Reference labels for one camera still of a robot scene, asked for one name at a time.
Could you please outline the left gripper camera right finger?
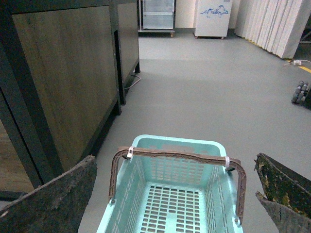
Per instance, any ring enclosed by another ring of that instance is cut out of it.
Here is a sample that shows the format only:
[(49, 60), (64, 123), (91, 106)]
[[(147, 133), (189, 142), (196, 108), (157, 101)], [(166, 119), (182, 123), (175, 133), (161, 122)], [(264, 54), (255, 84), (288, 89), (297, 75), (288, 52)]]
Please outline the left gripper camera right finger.
[(309, 233), (311, 181), (264, 153), (259, 153), (255, 162), (264, 192), (256, 192), (256, 197), (278, 231)]

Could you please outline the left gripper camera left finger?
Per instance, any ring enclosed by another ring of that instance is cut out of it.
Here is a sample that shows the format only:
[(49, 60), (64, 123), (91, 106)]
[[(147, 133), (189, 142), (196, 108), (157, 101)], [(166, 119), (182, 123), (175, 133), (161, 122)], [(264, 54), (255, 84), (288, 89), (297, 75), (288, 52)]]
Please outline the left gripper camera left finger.
[(94, 156), (0, 211), (2, 233), (76, 233), (97, 176)]

